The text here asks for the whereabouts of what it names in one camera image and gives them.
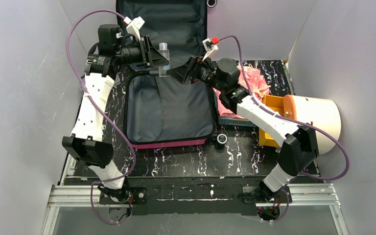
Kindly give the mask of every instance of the suitcase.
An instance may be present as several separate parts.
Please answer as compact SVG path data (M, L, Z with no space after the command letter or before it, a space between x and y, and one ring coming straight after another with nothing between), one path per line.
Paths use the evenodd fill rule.
M116 10L131 19L141 16L140 33L157 49L159 43L168 44L171 68L190 55L204 54L205 0L117 0ZM121 19L118 23L126 28ZM138 149L204 144L216 129L214 96L201 82L181 85L172 77L135 77L126 84L124 133Z

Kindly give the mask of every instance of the marble pattern surface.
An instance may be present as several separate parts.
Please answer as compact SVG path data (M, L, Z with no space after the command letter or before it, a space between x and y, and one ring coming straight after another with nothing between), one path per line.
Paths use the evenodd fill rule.
M244 64L260 69L270 94L290 94L290 87L281 61L246 61ZM120 84L113 88L108 99L106 114L123 129L126 94L126 71L119 76ZM252 127L217 125L218 133L225 133L229 140L223 150L213 144L173 148L136 150L137 164L130 176L143 177L207 177L207 176L265 176L276 165L278 153L272 147L259 146L259 130ZM104 125L103 141L111 142L115 151L114 161L121 172L132 163L129 148L110 125ZM316 173L314 164L309 172ZM84 164L78 163L75 176L95 177Z

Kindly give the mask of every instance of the beige cylindrical object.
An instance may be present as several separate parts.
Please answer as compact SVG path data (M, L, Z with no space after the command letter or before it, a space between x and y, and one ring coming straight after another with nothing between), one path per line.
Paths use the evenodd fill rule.
M335 139L341 134L341 116L338 107L329 99L318 99L297 95L286 95L283 99L285 117L318 127ZM329 152L335 143L316 132L319 155Z

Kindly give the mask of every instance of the clear bottle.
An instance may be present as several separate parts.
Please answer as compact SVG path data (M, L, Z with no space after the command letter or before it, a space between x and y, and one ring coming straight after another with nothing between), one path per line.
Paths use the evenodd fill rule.
M170 62L169 50L167 43L159 43L158 52ZM166 71L171 68L171 65L159 66L159 77L166 77Z

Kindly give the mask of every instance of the white cable clip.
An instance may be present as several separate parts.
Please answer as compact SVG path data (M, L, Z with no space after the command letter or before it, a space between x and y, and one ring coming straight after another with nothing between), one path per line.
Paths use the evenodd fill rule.
M123 21L127 23L129 22L129 20L130 19L126 17ZM139 17L134 18L126 26L127 33L132 34L136 38L137 41L140 41L141 35L139 34L139 29L142 28L144 23L145 21L142 19L142 17L139 16Z
M202 61L207 59L208 57L211 57L218 51L217 43L219 42L218 38L207 38L202 41L202 44L205 47L205 55Z

